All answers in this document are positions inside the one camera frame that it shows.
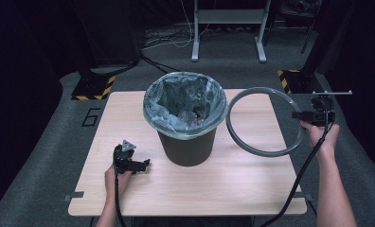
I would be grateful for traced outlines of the black striped stand base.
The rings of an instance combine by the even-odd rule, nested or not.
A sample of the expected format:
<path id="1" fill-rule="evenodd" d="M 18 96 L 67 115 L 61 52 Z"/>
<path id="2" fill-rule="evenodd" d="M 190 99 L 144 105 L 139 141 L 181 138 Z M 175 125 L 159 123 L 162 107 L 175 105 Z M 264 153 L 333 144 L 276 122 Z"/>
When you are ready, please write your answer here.
<path id="1" fill-rule="evenodd" d="M 116 78 L 114 74 L 99 74 L 90 69 L 81 70 L 79 74 L 80 80 L 71 95 L 73 100 L 105 99 Z"/>
<path id="2" fill-rule="evenodd" d="M 278 70 L 277 74 L 286 94 L 310 94 L 323 91 L 315 74 L 305 74 L 300 70 Z"/>

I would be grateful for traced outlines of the person's left hand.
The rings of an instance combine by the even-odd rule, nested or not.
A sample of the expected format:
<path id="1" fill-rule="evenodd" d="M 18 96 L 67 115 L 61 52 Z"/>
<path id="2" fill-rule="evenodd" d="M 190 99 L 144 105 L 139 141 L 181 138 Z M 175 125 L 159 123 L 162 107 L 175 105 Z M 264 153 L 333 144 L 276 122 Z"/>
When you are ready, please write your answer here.
<path id="1" fill-rule="evenodd" d="M 105 171 L 105 187 L 107 196 L 109 198 L 112 198 L 116 194 L 116 192 L 118 192 L 118 195 L 122 195 L 128 185 L 131 176 L 131 171 L 126 171 L 123 174 L 117 174 L 115 168 L 113 166 L 110 166 Z"/>

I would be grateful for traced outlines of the black tripod stand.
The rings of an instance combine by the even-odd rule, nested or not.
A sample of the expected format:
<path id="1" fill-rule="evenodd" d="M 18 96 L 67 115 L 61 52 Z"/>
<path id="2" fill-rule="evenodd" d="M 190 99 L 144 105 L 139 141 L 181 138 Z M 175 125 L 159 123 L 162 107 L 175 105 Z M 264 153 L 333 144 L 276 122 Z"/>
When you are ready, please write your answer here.
<path id="1" fill-rule="evenodd" d="M 318 9 L 312 9 L 311 11 L 307 11 L 305 13 L 305 19 L 306 19 L 306 21 L 308 22 L 309 25 L 307 26 L 307 29 L 306 29 L 306 38 L 305 38 L 305 42 L 303 44 L 303 47 L 301 48 L 301 53 L 304 53 L 306 51 L 309 40 L 310 40 L 311 35 L 313 33 L 313 29 L 314 29 L 314 27 L 316 25 L 316 22 L 317 22 L 317 19 L 318 19 L 318 13 L 319 13 Z"/>

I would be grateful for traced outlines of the translucent grey garbage bag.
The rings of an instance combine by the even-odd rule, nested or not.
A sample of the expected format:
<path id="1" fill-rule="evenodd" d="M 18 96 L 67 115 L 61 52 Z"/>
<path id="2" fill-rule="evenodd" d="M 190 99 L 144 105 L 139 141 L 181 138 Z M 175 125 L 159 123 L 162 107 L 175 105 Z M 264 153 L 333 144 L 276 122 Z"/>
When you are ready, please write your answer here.
<path id="1" fill-rule="evenodd" d="M 208 118 L 189 127 L 178 117 L 180 111 L 202 107 Z M 143 115 L 157 131 L 168 137 L 189 140 L 218 127 L 228 112 L 223 87 L 213 78 L 193 72 L 172 72 L 155 81 L 145 92 Z"/>

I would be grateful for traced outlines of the black plastic trash bin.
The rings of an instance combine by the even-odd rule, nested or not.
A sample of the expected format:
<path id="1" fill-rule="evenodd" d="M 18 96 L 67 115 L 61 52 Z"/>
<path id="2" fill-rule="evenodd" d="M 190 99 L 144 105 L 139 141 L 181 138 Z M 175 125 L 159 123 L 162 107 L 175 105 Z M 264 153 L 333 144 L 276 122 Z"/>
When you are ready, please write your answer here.
<path id="1" fill-rule="evenodd" d="M 217 129 L 189 140 L 179 140 L 159 132 L 167 157 L 178 166 L 197 166 L 211 154 Z"/>

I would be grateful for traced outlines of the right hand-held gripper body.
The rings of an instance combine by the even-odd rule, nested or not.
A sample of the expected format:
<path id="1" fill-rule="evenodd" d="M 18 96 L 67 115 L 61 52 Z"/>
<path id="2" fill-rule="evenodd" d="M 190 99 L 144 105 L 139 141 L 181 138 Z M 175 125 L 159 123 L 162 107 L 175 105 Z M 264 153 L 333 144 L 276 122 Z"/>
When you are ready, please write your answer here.
<path id="1" fill-rule="evenodd" d="M 352 91 L 346 92 L 312 92 L 313 107 L 312 124 L 317 127 L 328 126 L 335 121 L 334 101 L 331 96 L 351 96 Z"/>

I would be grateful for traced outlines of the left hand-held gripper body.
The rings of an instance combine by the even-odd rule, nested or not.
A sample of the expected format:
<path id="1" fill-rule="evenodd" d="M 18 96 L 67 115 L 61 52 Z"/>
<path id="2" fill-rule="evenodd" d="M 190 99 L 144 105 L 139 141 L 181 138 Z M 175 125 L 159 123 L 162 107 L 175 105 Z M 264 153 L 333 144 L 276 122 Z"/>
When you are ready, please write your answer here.
<path id="1" fill-rule="evenodd" d="M 133 170 L 133 160 L 135 145 L 127 140 L 118 144 L 113 152 L 113 166 L 117 174 Z"/>

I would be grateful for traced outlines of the grey table edge bracket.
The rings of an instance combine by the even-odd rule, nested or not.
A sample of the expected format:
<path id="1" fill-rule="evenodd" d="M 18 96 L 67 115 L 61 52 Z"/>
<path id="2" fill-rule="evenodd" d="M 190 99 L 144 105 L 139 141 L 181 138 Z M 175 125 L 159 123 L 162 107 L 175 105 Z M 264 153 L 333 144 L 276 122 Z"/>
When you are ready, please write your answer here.
<path id="1" fill-rule="evenodd" d="M 313 200 L 313 196 L 311 194 L 304 194 L 302 192 L 295 192 L 294 198 L 305 199 L 306 201 L 312 201 Z"/>
<path id="2" fill-rule="evenodd" d="M 72 199 L 75 199 L 75 198 L 83 198 L 83 195 L 84 195 L 83 191 L 73 192 L 70 195 L 65 195 L 63 198 L 63 201 L 71 201 Z"/>

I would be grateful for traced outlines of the white metal stand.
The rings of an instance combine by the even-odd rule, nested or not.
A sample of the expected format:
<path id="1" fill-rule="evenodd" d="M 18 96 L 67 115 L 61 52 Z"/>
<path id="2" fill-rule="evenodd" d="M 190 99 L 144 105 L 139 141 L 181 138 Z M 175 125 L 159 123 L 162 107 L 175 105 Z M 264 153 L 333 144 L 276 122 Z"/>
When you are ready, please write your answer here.
<path id="1" fill-rule="evenodd" d="M 194 0 L 194 40 L 191 60 L 199 60 L 200 33 L 199 25 L 260 25 L 259 35 L 255 38 L 259 61 L 267 62 L 262 38 L 267 24 L 272 0 L 266 0 L 263 9 L 199 9 L 198 0 Z"/>

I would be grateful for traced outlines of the person's right hand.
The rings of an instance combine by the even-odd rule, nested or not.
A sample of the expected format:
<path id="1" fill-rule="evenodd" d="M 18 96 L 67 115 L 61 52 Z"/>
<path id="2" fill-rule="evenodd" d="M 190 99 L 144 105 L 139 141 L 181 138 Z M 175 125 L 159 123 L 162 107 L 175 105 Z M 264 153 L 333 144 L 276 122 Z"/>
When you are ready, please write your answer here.
<path id="1" fill-rule="evenodd" d="M 328 131 L 325 131 L 323 127 L 317 127 L 309 122 L 301 121 L 300 124 L 309 133 L 310 144 L 313 147 L 315 147 L 321 139 L 324 139 L 317 152 L 317 158 L 333 159 L 340 127 L 337 124 L 329 124 Z"/>

